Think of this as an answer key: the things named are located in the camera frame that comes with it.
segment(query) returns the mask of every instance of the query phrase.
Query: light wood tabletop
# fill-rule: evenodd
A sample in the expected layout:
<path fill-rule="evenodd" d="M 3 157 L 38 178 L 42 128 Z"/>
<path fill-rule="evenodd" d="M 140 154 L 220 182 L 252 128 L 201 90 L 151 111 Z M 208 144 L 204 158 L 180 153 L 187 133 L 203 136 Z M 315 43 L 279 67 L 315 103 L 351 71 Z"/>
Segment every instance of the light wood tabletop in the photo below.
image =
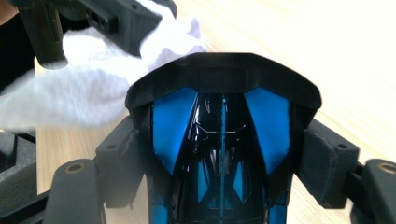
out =
<path fill-rule="evenodd" d="M 175 0 L 178 20 L 196 17 L 208 51 L 253 52 L 297 71 L 320 89 L 316 119 L 361 149 L 360 162 L 396 161 L 396 5 L 392 1 Z M 56 168 L 94 157 L 115 122 L 96 130 L 38 129 L 38 191 Z M 148 223 L 145 183 L 133 210 L 110 211 L 109 223 Z M 349 223 L 344 210 L 325 210 L 298 178 L 288 223 Z M 128 213 L 127 219 L 117 213 Z"/>

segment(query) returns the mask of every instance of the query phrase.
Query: white cloth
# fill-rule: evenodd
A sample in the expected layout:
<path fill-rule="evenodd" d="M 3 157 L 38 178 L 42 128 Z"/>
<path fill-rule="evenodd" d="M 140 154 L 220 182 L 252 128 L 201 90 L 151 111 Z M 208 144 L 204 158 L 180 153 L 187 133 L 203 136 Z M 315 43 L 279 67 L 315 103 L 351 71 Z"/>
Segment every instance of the white cloth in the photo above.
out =
<path fill-rule="evenodd" d="M 141 58 L 129 55 L 93 28 L 64 35 L 69 65 L 33 71 L 0 96 L 0 129 L 34 127 L 100 127 L 125 111 L 130 85 L 147 72 L 176 58 L 205 51 L 198 21 L 184 26 L 171 11 L 149 0 L 139 2 L 162 16 L 140 46 Z"/>

